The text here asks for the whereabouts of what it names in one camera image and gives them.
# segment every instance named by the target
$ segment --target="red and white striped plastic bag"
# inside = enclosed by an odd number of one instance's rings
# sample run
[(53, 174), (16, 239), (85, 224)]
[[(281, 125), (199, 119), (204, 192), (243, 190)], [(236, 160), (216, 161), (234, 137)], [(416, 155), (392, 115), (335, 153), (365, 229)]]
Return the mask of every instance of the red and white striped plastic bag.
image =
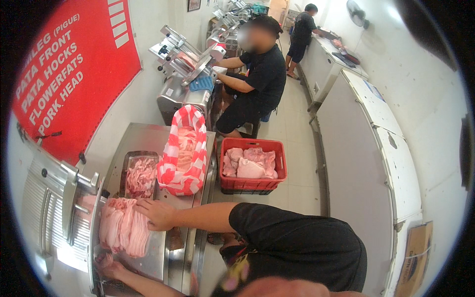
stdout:
[[(190, 168), (177, 170), (179, 142), (178, 128), (192, 127), (197, 133), (197, 143)], [(185, 105), (173, 116), (170, 136), (163, 150), (163, 158), (157, 164), (160, 189), (165, 188), (175, 196), (193, 195), (203, 186), (206, 168), (206, 125), (203, 115), (192, 105)]]

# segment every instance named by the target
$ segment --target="person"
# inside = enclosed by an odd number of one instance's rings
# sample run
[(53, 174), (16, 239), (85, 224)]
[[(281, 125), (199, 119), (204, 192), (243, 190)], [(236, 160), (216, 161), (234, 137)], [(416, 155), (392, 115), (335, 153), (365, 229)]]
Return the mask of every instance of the person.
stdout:
[(305, 48), (312, 40), (312, 32), (321, 35), (322, 32), (317, 29), (313, 16), (318, 12), (315, 4), (307, 4), (305, 11), (301, 12), (295, 18), (294, 30), (290, 36), (290, 48), (285, 57), (285, 67), (287, 76), (300, 80), (294, 73), (295, 66), (302, 60), (305, 54)]
[(285, 60), (276, 44), (282, 32), (279, 23), (269, 16), (248, 21), (238, 33), (244, 54), (215, 64), (228, 69), (249, 65), (248, 76), (217, 73), (223, 83), (224, 112), (216, 122), (216, 129), (223, 136), (241, 137), (237, 128), (277, 108), (286, 79)]
[[(143, 199), (134, 209), (152, 231), (188, 227), (221, 232), (228, 267), (213, 297), (362, 297), (367, 255), (363, 242), (341, 220), (309, 216), (255, 203), (219, 202), (178, 210)], [(236, 233), (246, 244), (237, 240)], [(114, 261), (100, 269), (146, 297), (181, 292), (126, 270)]]

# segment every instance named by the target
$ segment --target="hand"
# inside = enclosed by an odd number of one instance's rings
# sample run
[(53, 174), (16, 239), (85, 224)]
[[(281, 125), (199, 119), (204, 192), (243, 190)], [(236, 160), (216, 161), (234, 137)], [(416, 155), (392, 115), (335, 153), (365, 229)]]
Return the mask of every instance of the hand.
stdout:
[(128, 271), (120, 262), (107, 260), (105, 254), (98, 256), (94, 261), (94, 265), (99, 273), (110, 279), (120, 280)]
[(151, 231), (168, 231), (175, 227), (173, 219), (176, 216), (176, 208), (160, 200), (141, 199), (133, 207), (135, 211), (147, 216), (150, 221), (147, 224)]

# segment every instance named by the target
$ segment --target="wall fan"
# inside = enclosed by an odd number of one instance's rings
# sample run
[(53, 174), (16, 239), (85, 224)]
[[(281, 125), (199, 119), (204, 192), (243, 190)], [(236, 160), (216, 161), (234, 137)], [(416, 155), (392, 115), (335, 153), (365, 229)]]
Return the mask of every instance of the wall fan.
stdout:
[(361, 10), (355, 1), (348, 0), (348, 2), (346, 2), (346, 9), (348, 10), (351, 20), (353, 21), (353, 23), (355, 23), (356, 26), (363, 27), (364, 29), (367, 29), (369, 27), (370, 21), (365, 19), (366, 12), (364, 12), (364, 10)]

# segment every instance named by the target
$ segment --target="red sign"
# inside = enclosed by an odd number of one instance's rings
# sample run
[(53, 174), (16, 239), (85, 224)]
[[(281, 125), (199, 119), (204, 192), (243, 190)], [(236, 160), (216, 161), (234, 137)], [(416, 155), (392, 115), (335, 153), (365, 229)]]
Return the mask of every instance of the red sign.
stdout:
[(28, 53), (13, 111), (46, 151), (76, 164), (140, 70), (127, 0), (65, 1)]

